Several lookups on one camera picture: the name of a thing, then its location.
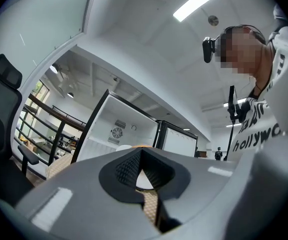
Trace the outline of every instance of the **railing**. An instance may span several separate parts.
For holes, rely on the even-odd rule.
[[[82,126],[86,126],[86,123],[69,115],[68,113],[64,112],[63,110],[60,110],[58,107],[53,106],[53,110],[55,110],[56,112],[59,112],[60,114],[62,114],[63,116],[65,116],[66,118],[71,119],[72,121],[77,122],[78,124],[81,124]]]
[[[26,112],[26,114],[25,114],[24,118],[19,117],[19,119],[22,121],[22,124],[21,124],[21,127],[16,127],[16,130],[19,132],[19,135],[18,135],[18,138],[17,137],[14,137],[14,138],[15,138],[15,140],[18,143],[23,144],[22,140],[19,139],[20,136],[22,135],[33,146],[36,146],[37,149],[39,149],[43,153],[49,155],[48,161],[46,159],[43,159],[42,157],[38,156],[38,159],[42,163],[44,163],[47,166],[49,166],[49,165],[51,165],[53,163],[54,159],[56,159],[55,154],[58,152],[58,150],[65,151],[67,153],[71,152],[70,149],[62,146],[63,143],[68,143],[69,141],[73,141],[73,142],[77,143],[76,139],[74,139],[74,138],[72,138],[72,137],[70,137],[70,136],[68,136],[68,135],[63,133],[63,129],[64,129],[65,125],[69,125],[69,126],[75,128],[75,129],[79,130],[79,131],[83,131],[85,126],[73,121],[72,119],[70,119],[67,116],[64,116],[64,115],[60,114],[59,112],[57,112],[54,109],[50,108],[49,106],[45,105],[43,102],[41,102],[40,100],[38,100],[35,96],[33,96],[31,94],[29,95],[28,98],[30,100],[32,100],[42,110],[46,111],[47,113],[49,113],[54,118],[60,120],[60,125],[59,125],[58,129],[55,129],[54,127],[50,126],[49,124],[47,124],[46,122],[41,120],[36,115],[37,109],[25,105],[22,111]],[[33,117],[33,120],[36,120],[36,122],[38,121],[39,123],[41,123],[42,125],[44,125],[48,129],[50,129],[54,133],[56,133],[54,139],[53,140],[49,139],[47,136],[42,134],[39,130],[34,128],[32,125],[30,125],[26,121],[27,115],[31,115]],[[28,136],[29,134],[26,134],[23,131],[23,127],[24,126],[28,127],[29,130],[32,130],[34,133],[36,133],[39,136],[39,139],[41,139],[41,140],[43,139],[43,143],[46,143],[46,145],[38,144],[35,140],[33,140],[33,138]]]

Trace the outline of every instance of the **whiteboard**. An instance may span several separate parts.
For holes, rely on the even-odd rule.
[[[176,130],[167,128],[163,150],[193,157],[195,155],[196,140]]]

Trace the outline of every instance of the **person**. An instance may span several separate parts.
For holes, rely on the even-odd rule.
[[[221,67],[256,80],[242,104],[244,120],[231,143],[229,161],[238,161],[245,151],[288,131],[288,20],[278,5],[274,17],[278,27],[268,42],[249,25],[229,27],[217,41],[215,57]]]
[[[223,156],[223,153],[220,151],[221,148],[220,146],[218,147],[218,151],[215,152],[215,159],[216,160],[221,160],[222,156]]]
[[[198,151],[198,147],[196,147],[196,151],[195,151],[195,158],[200,158],[200,152]]]

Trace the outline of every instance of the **white shirt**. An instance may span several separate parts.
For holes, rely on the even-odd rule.
[[[270,36],[276,54],[271,78],[258,100],[247,98],[251,109],[231,143],[228,161],[238,161],[245,150],[256,150],[260,144],[283,131],[288,132],[288,26]]]

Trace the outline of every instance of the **office chair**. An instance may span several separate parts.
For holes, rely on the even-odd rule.
[[[17,90],[21,73],[13,67],[5,55],[0,54],[0,199],[14,206],[27,192],[34,188],[26,178],[27,162],[37,164],[38,158],[27,147],[19,145],[23,155],[22,172],[9,160],[12,156],[11,126],[22,97]]]

